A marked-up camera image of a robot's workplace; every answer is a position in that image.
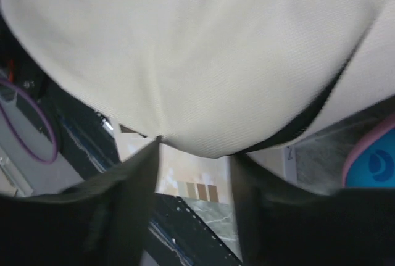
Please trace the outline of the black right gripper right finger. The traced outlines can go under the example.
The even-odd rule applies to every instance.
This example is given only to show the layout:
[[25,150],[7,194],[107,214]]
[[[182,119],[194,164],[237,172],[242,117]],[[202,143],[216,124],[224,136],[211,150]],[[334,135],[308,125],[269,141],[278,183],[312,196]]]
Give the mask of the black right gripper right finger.
[[244,265],[394,264],[393,189],[319,195],[245,154],[229,163]]

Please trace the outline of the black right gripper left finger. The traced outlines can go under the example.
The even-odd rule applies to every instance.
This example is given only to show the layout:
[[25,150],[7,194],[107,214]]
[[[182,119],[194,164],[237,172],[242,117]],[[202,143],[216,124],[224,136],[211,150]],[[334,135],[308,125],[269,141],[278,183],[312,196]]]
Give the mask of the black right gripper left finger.
[[152,141],[61,193],[1,196],[1,264],[139,265],[158,169]]

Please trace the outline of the beige canvas backpack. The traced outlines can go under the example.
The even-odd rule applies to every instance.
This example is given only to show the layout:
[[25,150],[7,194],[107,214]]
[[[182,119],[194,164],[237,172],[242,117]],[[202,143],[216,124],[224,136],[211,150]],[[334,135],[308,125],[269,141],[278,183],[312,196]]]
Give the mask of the beige canvas backpack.
[[1,0],[66,92],[201,157],[279,146],[394,95],[394,0]]

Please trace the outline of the coffee cover book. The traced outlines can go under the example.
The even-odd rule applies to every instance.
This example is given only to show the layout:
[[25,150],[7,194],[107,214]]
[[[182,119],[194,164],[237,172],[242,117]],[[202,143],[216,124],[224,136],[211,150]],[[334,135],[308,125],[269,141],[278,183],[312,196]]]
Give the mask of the coffee cover book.
[[156,192],[231,204],[228,159],[209,159],[159,146]]

